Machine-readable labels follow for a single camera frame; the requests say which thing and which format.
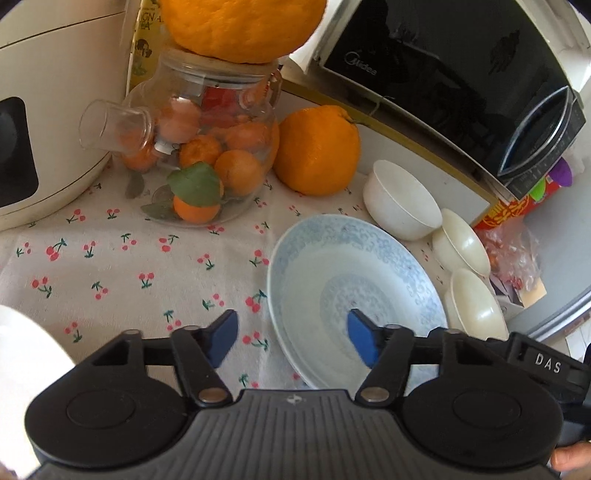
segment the plate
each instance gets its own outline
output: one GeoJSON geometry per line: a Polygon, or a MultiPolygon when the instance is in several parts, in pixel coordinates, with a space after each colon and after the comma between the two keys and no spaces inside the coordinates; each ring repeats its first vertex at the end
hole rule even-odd
{"type": "Polygon", "coordinates": [[[0,462],[19,478],[39,466],[25,432],[27,407],[73,366],[67,353],[38,324],[0,305],[0,462]]]}
{"type": "MultiPolygon", "coordinates": [[[[267,275],[269,309],[292,366],[313,388],[353,396],[369,369],[347,335],[347,313],[397,323],[426,336],[447,327],[435,287],[417,260],[383,230],[343,215],[302,220],[279,240],[267,275]]],[[[411,368],[407,392],[437,376],[411,368]]]]}

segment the hand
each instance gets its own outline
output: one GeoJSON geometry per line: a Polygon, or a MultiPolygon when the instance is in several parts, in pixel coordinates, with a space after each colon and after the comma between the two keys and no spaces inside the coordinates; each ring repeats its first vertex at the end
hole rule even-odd
{"type": "Polygon", "coordinates": [[[580,442],[570,447],[557,448],[550,458],[552,468],[566,472],[591,463],[591,443],[580,442]]]}

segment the gray ribbed surface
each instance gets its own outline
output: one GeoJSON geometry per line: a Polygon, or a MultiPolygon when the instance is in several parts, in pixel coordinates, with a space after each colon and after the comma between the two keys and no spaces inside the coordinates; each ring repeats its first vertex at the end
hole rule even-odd
{"type": "Polygon", "coordinates": [[[31,477],[34,480],[98,478],[552,480],[557,477],[543,467],[482,475],[439,464],[409,443],[389,413],[356,406],[344,391],[247,390],[234,406],[201,412],[172,449],[148,463],[101,473],[78,473],[48,465],[31,477]]]}

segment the cherry print tablecloth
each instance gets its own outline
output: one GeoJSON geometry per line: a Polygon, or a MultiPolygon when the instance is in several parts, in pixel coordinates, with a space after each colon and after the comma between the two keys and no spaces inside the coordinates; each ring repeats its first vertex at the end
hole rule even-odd
{"type": "MultiPolygon", "coordinates": [[[[365,212],[365,176],[330,198],[305,197],[270,173],[252,207],[223,225],[174,228],[146,219],[152,195],[127,200],[128,177],[110,164],[94,185],[59,212],[0,233],[0,304],[45,328],[79,362],[119,332],[168,335],[206,326],[237,310],[239,339],[219,370],[230,390],[303,388],[275,337],[266,294],[269,258],[279,237],[302,218],[365,212]]],[[[440,294],[449,276],[425,242],[408,244],[440,294]]],[[[170,367],[151,375],[174,385],[170,367]]]]}

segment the transparent glass container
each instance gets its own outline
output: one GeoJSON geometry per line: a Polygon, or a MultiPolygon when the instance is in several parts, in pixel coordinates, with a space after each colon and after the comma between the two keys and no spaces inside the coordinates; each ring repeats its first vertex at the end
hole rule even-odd
{"type": "Polygon", "coordinates": [[[80,142],[122,160],[131,172],[126,196],[146,199],[149,218],[221,223],[254,204],[272,167],[280,91],[277,63],[233,64],[169,44],[123,105],[87,107],[80,142]]]}

